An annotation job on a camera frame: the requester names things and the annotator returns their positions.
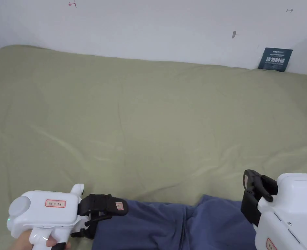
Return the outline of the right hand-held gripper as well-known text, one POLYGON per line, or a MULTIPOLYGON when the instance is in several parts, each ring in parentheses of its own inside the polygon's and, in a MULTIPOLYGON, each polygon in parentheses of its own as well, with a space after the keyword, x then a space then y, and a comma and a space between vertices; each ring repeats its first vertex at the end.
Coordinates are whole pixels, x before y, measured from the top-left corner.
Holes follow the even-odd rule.
POLYGON ((307 174, 277 180, 247 169, 241 212, 256 232, 257 250, 307 250, 307 174))

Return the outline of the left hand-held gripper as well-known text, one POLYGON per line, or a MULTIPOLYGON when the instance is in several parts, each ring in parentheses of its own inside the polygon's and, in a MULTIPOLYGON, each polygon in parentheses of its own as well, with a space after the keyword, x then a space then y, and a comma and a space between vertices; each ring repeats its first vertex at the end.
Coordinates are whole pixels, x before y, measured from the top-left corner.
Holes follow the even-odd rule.
POLYGON ((98 222, 129 212, 126 200, 110 194, 91 194, 90 215, 79 215, 84 191, 75 184, 69 193, 28 191, 9 207, 8 230, 13 238, 30 230, 34 250, 64 250, 69 237, 94 239, 98 222))

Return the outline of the person's left hand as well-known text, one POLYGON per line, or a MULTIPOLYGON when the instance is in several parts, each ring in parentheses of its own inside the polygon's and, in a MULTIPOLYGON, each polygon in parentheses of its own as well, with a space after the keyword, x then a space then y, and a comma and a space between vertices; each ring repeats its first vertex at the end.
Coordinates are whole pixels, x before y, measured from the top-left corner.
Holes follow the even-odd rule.
MULTIPOLYGON (((32 250, 33 245, 29 241, 29 237, 31 235, 31 230, 23 232, 11 245, 10 250, 32 250)), ((57 244, 57 241, 49 236, 48 240, 44 240, 47 247, 52 247, 57 244)))

